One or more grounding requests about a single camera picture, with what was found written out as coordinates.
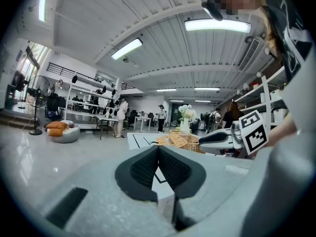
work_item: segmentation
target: flower vase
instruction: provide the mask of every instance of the flower vase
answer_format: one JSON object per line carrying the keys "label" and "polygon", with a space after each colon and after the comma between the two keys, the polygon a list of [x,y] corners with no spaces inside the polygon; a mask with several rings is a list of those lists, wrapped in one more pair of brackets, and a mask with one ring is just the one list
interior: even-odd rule
{"label": "flower vase", "polygon": [[189,119],[188,118],[184,119],[183,125],[182,125],[182,128],[181,128],[181,132],[190,133],[190,125],[189,125]]}

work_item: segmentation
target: railing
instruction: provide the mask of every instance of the railing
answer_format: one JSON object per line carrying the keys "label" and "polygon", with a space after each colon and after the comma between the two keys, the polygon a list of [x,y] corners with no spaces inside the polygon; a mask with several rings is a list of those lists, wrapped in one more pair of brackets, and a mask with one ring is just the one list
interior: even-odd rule
{"label": "railing", "polygon": [[135,87],[125,83],[125,82],[122,82],[121,86],[120,86],[120,89],[121,90],[125,90],[125,89],[135,89]]}
{"label": "railing", "polygon": [[[54,73],[54,74],[58,74],[58,75],[60,75],[60,76],[64,76],[64,77],[67,77],[67,78],[71,78],[71,79],[72,79],[72,78],[74,77],[74,75],[75,75],[75,71],[73,71],[73,70],[71,70],[71,69],[66,69],[66,68],[64,68],[64,67],[62,67],[62,66],[59,66],[59,65],[54,64],[54,63],[51,63],[51,62],[48,64],[47,71],[48,71],[48,72],[51,72],[51,73]],[[85,77],[85,78],[88,78],[88,79],[90,79],[90,80],[98,81],[97,79],[94,79],[94,78],[91,78],[91,77],[89,77],[89,76],[80,74],[80,73],[78,73],[78,72],[77,72],[77,74],[78,74],[78,75],[81,75],[81,76],[83,76],[83,77]]]}

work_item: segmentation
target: box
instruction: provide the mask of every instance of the box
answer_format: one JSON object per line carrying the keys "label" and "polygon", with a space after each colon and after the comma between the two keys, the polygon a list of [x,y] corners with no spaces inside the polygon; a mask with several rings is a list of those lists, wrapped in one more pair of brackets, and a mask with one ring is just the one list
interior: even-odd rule
{"label": "box", "polygon": [[261,99],[261,103],[264,103],[266,101],[266,96],[265,96],[264,92],[260,93],[260,99]]}
{"label": "box", "polygon": [[273,115],[275,117],[275,123],[282,122],[288,113],[288,109],[278,109],[273,111]]}
{"label": "box", "polygon": [[[262,116],[262,119],[264,120],[264,123],[266,123],[266,117],[267,117],[267,113],[260,113]],[[271,113],[271,122],[274,122],[274,115],[273,113]]]}
{"label": "box", "polygon": [[276,89],[270,92],[271,101],[281,99],[281,90]]}

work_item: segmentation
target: staircase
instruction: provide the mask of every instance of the staircase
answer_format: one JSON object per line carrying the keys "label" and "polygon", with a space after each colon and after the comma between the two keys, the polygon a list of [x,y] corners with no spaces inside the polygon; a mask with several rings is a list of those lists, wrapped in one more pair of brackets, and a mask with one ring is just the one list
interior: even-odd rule
{"label": "staircase", "polygon": [[[33,130],[34,118],[32,116],[19,116],[13,113],[2,111],[0,112],[0,124],[16,127],[20,129]],[[40,126],[40,122],[37,119],[37,126]]]}

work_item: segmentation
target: white ceiling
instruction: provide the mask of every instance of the white ceiling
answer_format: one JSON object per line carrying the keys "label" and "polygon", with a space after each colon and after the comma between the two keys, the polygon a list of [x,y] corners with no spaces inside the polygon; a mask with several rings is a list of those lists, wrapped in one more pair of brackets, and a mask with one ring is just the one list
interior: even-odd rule
{"label": "white ceiling", "polygon": [[[250,22],[249,34],[223,30],[187,32],[188,18],[208,18],[201,10],[205,0],[47,0],[45,22],[38,20],[39,0],[27,0],[19,14],[18,28],[28,40],[46,45],[85,62],[130,85],[170,99],[224,101],[271,60],[264,41],[246,73],[237,70],[247,49],[247,36],[264,31],[255,14],[228,18]],[[128,63],[111,55],[135,38],[144,43],[130,52]],[[220,87],[220,93],[196,92],[194,87]]]}

